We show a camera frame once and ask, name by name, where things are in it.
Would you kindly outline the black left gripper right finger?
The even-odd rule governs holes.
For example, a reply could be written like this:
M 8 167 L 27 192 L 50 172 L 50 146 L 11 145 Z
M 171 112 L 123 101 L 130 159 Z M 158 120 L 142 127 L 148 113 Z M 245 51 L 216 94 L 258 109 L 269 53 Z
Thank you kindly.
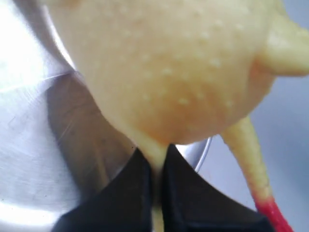
M 163 169 L 166 232 L 273 232 L 266 216 L 227 197 L 205 181 L 170 145 Z

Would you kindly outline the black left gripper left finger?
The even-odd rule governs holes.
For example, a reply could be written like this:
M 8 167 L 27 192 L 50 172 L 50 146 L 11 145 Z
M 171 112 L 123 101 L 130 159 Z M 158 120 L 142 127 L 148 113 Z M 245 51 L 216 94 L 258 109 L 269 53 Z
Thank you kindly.
M 152 231 L 151 168 L 136 149 L 126 166 L 98 195 L 67 212 L 54 232 Z

